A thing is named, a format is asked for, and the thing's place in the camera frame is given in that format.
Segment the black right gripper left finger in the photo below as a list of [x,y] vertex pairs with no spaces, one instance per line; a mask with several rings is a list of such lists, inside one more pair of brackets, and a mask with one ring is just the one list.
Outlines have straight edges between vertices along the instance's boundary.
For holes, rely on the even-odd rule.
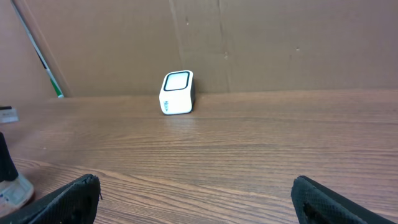
[[101,187],[86,174],[28,206],[1,218],[1,224],[93,224]]

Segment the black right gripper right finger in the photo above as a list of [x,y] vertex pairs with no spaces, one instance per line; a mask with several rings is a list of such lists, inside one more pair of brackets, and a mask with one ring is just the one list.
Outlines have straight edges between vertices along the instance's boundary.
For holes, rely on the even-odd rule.
[[304,175],[294,180],[291,198],[300,224],[394,224]]

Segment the green lid white jar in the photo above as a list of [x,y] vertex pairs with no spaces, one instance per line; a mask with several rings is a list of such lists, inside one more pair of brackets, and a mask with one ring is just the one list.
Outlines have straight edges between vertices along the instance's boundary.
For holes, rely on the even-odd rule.
[[1,133],[1,217],[22,208],[33,194],[34,186],[18,173]]

